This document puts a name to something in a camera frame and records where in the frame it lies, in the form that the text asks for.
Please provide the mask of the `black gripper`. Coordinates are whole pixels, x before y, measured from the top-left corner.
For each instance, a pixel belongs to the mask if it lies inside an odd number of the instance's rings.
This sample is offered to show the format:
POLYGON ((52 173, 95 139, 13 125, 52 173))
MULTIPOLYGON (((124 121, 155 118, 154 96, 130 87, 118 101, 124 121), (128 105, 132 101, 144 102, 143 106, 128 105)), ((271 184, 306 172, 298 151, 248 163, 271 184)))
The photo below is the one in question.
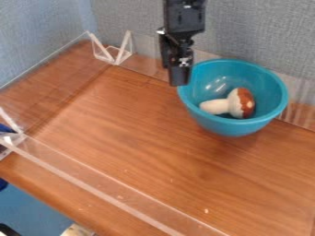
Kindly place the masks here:
POLYGON ((206 6, 207 0, 163 0, 164 25, 156 33, 172 87, 190 82, 194 55, 186 51, 194 45, 192 38, 206 30, 206 6))

